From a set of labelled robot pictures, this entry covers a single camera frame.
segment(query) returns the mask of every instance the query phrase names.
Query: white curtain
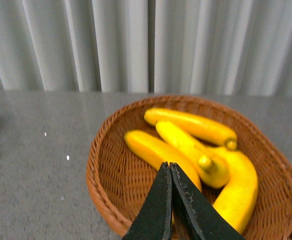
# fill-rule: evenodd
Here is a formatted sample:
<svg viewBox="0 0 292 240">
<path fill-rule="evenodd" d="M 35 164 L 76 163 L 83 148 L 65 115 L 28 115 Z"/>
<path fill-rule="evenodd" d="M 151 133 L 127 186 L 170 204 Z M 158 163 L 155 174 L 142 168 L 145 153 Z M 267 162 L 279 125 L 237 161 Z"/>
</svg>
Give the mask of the white curtain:
<svg viewBox="0 0 292 240">
<path fill-rule="evenodd" d="M 0 89 L 292 96 L 292 0 L 0 0 Z"/>
</svg>

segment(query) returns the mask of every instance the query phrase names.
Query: basket rim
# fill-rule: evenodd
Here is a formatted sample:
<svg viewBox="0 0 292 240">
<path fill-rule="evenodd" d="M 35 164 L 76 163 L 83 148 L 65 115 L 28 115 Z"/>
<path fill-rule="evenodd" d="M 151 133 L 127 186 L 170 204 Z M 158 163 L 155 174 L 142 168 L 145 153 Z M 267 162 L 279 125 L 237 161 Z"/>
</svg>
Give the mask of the basket rim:
<svg viewBox="0 0 292 240">
<path fill-rule="evenodd" d="M 89 195 L 99 213 L 107 221 L 108 225 L 114 232 L 116 232 L 120 236 L 123 236 L 126 233 L 127 229 L 130 227 L 130 225 L 132 224 L 132 221 L 126 218 L 111 203 L 101 185 L 98 172 L 99 170 L 98 162 L 92 161 L 92 159 L 98 158 L 98 155 L 101 150 L 101 145 L 97 145 L 96 142 L 97 140 L 103 141 L 106 137 L 107 132 L 110 130 L 112 124 L 116 122 L 119 117 L 123 116 L 127 111 L 139 108 L 145 103 L 153 102 L 156 104 L 160 104 L 166 103 L 171 100 L 175 102 L 179 102 L 182 100 L 186 100 L 188 102 L 193 101 L 196 103 L 209 105 L 210 108 L 214 108 L 227 114 L 231 114 L 232 117 L 239 120 L 242 124 L 245 124 L 247 128 L 253 130 L 254 135 L 258 138 L 263 147 L 274 156 L 274 159 L 276 159 L 279 166 L 287 172 L 287 174 L 290 177 L 290 179 L 288 180 L 291 181 L 292 185 L 292 165 L 290 164 L 290 162 L 286 159 L 284 154 L 279 149 L 277 149 L 277 147 L 272 143 L 272 141 L 266 135 L 264 135 L 253 122 L 251 122 L 246 116 L 244 116 L 240 112 L 237 112 L 234 109 L 226 105 L 223 105 L 217 101 L 206 99 L 200 96 L 168 94 L 145 97 L 119 108 L 104 120 L 98 133 L 96 134 L 94 140 L 91 143 L 90 153 L 88 156 L 86 166 L 86 184 L 88 187 Z"/>
</svg>

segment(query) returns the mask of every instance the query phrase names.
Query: speckled table surface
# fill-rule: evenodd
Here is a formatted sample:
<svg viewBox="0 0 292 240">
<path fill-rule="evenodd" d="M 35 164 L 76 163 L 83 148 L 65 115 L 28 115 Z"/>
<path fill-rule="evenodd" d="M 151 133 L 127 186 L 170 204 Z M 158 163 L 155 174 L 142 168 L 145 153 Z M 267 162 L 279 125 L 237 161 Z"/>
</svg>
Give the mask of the speckled table surface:
<svg viewBox="0 0 292 240">
<path fill-rule="evenodd" d="M 117 109 L 150 94 L 0 90 L 0 240 L 120 240 L 88 194 L 90 145 Z M 292 165 L 292 97 L 212 96 Z"/>
</svg>

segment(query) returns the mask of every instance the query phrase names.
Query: woven basket weave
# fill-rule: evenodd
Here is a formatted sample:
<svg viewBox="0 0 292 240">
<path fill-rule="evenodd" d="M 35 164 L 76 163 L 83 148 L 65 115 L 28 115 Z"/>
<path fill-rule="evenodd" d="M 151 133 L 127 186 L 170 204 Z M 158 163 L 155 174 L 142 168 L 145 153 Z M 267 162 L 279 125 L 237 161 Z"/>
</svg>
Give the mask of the woven basket weave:
<svg viewBox="0 0 292 240">
<path fill-rule="evenodd" d="M 143 114 L 164 107 L 199 114 L 233 128 L 238 148 L 253 162 L 258 175 L 258 197 L 243 233 L 247 240 L 292 239 L 292 166 L 283 154 L 236 111 L 207 99 L 168 95 L 133 102 L 102 124 L 91 144 L 86 169 L 90 197 L 108 225 L 123 236 L 137 216 L 156 171 L 126 146 L 124 134 L 133 129 L 158 136 Z M 219 194 L 203 185 L 203 194 L 214 202 Z"/>
</svg>

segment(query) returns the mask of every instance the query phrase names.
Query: wicker basket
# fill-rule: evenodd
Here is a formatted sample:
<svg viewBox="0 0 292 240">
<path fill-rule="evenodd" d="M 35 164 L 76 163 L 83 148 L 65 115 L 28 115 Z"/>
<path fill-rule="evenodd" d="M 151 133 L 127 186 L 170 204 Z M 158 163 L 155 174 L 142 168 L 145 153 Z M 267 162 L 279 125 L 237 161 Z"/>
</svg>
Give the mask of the wicker basket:
<svg viewBox="0 0 292 240">
<path fill-rule="evenodd" d="M 247 240 L 292 239 L 292 166 L 283 154 L 236 111 L 207 99 L 182 95 L 151 97 L 119 109 L 105 120 L 91 144 L 86 170 L 88 191 L 116 233 L 126 233 L 156 176 L 156 171 L 136 157 L 124 141 L 124 134 L 132 129 L 158 136 L 143 118 L 151 107 L 199 114 L 233 128 L 238 148 L 253 162 L 259 181 L 257 203 L 243 236 Z M 202 192 L 212 203 L 219 194 L 205 185 Z"/>
</svg>

